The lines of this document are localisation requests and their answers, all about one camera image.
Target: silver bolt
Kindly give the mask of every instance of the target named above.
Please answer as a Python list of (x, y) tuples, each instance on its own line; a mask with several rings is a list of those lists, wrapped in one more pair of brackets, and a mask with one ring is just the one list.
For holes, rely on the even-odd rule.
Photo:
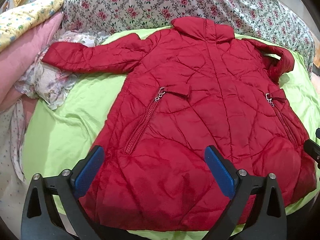
[(240, 176), (247, 176), (247, 171), (246, 170), (239, 170), (239, 175)]
[(270, 179), (275, 179), (275, 178), (276, 178), (276, 175), (275, 175), (274, 173), (270, 173), (270, 174), (269, 174), (269, 177), (270, 177)]
[(40, 178), (40, 174), (39, 173), (37, 173), (37, 174), (35, 174), (35, 175), (33, 175), (33, 177), (32, 177), (34, 180), (37, 180), (37, 179), (39, 179)]
[(66, 169), (62, 172), (62, 176), (68, 176), (70, 174), (70, 170)]

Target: zipper teeth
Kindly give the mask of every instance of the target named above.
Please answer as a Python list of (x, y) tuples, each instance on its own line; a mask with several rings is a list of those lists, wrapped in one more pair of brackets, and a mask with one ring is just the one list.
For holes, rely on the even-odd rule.
[(296, 142), (296, 140), (295, 140), (295, 138), (294, 138), (294, 136), (293, 136), (290, 128), (289, 128), (289, 127), (287, 126), (287, 124), (285, 123), (284, 118), (283, 118), (280, 110), (278, 109), (278, 107), (276, 107), (276, 105), (275, 105), (274, 103), (271, 102), (270, 104), (271, 104), (271, 106), (273, 107), (273, 109), (275, 110), (276, 115), (278, 116), (278, 118), (279, 118), (280, 122), (282, 123), (284, 129), (286, 130), (286, 133), (287, 133), (290, 141), (293, 143), (294, 148), (297, 148), (297, 142)]
[(155, 106), (157, 105), (158, 101), (153, 101), (152, 104), (149, 106), (149, 109), (147, 111), (147, 114), (143, 120), (143, 122), (139, 125), (138, 129), (135, 131), (134, 135), (132, 136), (131, 140), (129, 141), (125, 152), (127, 154), (129, 154), (131, 152), (131, 149), (134, 145), (134, 143), (136, 142), (136, 140), (138, 139), (140, 133), (143, 131), (143, 129), (145, 128), (145, 126), (147, 125), (147, 123), (149, 122), (149, 119), (152, 115), (153, 110), (155, 109)]

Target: red puffer jacket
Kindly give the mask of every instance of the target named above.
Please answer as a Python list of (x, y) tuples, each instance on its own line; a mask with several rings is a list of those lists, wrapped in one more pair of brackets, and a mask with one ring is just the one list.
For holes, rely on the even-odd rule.
[(314, 190), (308, 133), (278, 85), (293, 69), (292, 54), (235, 39), (231, 27), (211, 20), (172, 25), (146, 40), (130, 34), (95, 48), (57, 42), (43, 59), (73, 72), (129, 72), (94, 143), (106, 159), (81, 199), (89, 216), (123, 229), (209, 230), (228, 198), (204, 162), (208, 145), (237, 169), (275, 173), (286, 206)]

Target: green bed sheet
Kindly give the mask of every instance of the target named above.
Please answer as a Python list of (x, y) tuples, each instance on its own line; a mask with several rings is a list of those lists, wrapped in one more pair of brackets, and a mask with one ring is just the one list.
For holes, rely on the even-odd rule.
[[(133, 32), (137, 33), (141, 39), (145, 39), (153, 32), (164, 28), (115, 33), (103, 44)], [(236, 38), (252, 37), (236, 34)], [(319, 98), (309, 81), (302, 56), (297, 52), (291, 51), (291, 53), (295, 58), (294, 70), (281, 76), (280, 87), (284, 89), (292, 109), (303, 122), (310, 138), (316, 141), (315, 131), (320, 127)], [(72, 169), (78, 160), (85, 158), (102, 129), (125, 78), (126, 75), (109, 73), (83, 74), (65, 103), (57, 110), (50, 110), (43, 100), (38, 102), (25, 135), (23, 148), (23, 169), (27, 180), (30, 180), (35, 173), (41, 173), (44, 177), (56, 176), (63, 169)], [(303, 207), (319, 189), (318, 183), (317, 190), (288, 206), (286, 213), (291, 214)], [(58, 211), (65, 213), (59, 197), (56, 197), (55, 201)], [(234, 233), (242, 228), (241, 225), (237, 226)], [(207, 233), (206, 231), (156, 232), (149, 230), (129, 232), (152, 240), (200, 240)]]

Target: zipper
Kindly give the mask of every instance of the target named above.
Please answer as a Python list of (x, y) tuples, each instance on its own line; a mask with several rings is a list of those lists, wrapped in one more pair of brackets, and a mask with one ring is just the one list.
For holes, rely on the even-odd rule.
[(155, 112), (156, 107), (159, 104), (160, 99), (163, 97), (165, 94), (165, 91), (163, 91), (165, 87), (161, 87), (159, 89), (158, 95), (152, 100), (151, 104), (149, 105), (147, 112), (141, 121), (141, 123), (138, 125), (136, 128), (135, 132), (133, 133), (131, 139), (129, 140), (129, 143), (127, 144), (127, 147), (125, 148), (125, 153), (126, 154), (131, 154), (134, 146), (136, 145), (136, 142), (140, 138), (142, 132), (145, 130), (149, 120), (153, 116), (153, 113)]
[(273, 108), (273, 110), (275, 111), (276, 115), (278, 116), (281, 124), (283, 125), (283, 127), (284, 127), (284, 129), (285, 129), (285, 131), (286, 131), (286, 133), (287, 133), (287, 135), (288, 135), (289, 140), (291, 141), (291, 143), (293, 144), (294, 148), (296, 149), (296, 148), (298, 147), (298, 143), (297, 143), (296, 139), (294, 138), (291, 129), (289, 128), (289, 126), (287, 126), (287, 124), (285, 123), (284, 118), (283, 118), (280, 110), (279, 110), (278, 107), (276, 107), (276, 105), (272, 102), (272, 98), (270, 98), (269, 96), (270, 96), (270, 94), (267, 93), (267, 94), (266, 94), (266, 99), (267, 99), (268, 103), (272, 106), (272, 108)]

